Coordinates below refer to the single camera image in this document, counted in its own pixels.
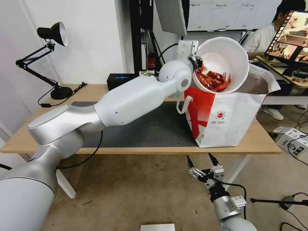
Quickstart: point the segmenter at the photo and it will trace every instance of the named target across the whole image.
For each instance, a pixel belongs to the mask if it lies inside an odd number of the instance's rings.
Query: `red and white bag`
[[[266,95],[280,87],[269,71],[250,64],[243,85],[226,94],[213,94],[190,87],[184,105],[193,137],[201,148],[237,146],[258,112]]]

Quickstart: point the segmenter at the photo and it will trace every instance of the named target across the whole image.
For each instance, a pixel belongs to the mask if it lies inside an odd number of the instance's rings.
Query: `table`
[[[77,84],[63,85],[75,89]],[[86,87],[78,91],[74,96],[69,98],[65,104],[72,104],[75,101],[99,101],[101,97],[108,91],[107,85],[104,84],[88,84]],[[175,101],[173,98],[166,98],[166,101]],[[48,99],[46,103],[55,104],[57,100]],[[52,108],[39,108],[36,113],[18,130],[16,134],[2,147],[2,153],[19,153],[33,154],[38,148],[38,144],[33,140],[27,131],[28,124],[38,116],[50,111]],[[91,154],[95,148],[81,148],[76,154]],[[251,155],[257,154],[280,154],[281,150],[276,143],[270,138],[267,132],[254,120],[249,127],[247,133],[243,137],[240,144],[236,147],[217,147],[217,148],[199,148],[199,147],[146,147],[146,148],[99,148],[97,155],[103,154],[208,154],[211,152],[216,154],[241,154],[232,167],[231,171],[225,176],[224,181],[233,182]],[[69,195],[74,198],[76,192],[65,179],[60,170],[57,170],[57,179],[59,185]]]
[[[268,69],[275,74],[275,78],[282,79],[287,83],[292,83],[296,87],[299,88],[308,88],[308,81],[307,82],[296,82],[293,81],[294,77],[283,75],[282,73],[286,70],[285,67],[273,67],[272,64],[281,63],[280,61],[273,59],[267,60],[261,56],[257,56],[257,59]],[[308,96],[267,96],[265,101],[263,102],[264,105],[306,105],[308,102]]]

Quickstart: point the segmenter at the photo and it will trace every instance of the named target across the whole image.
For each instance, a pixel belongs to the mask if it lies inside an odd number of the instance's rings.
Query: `black box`
[[[134,78],[136,78],[135,74],[110,74],[107,79],[108,90],[112,90]]]

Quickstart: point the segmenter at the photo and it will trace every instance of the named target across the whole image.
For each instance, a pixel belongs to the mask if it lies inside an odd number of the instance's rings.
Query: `white box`
[[[174,224],[141,225],[140,231],[175,231]]]
[[[287,127],[278,127],[273,132],[278,134],[276,144],[285,151],[290,152],[294,157],[298,158],[308,150],[308,137],[305,133],[295,128]]]

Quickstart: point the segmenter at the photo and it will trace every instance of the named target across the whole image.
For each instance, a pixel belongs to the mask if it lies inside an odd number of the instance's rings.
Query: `bag logo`
[[[226,112],[224,112],[224,111],[218,111],[218,112],[216,113],[215,118],[216,118],[217,120],[224,120],[224,119],[225,119],[225,114],[226,114]]]

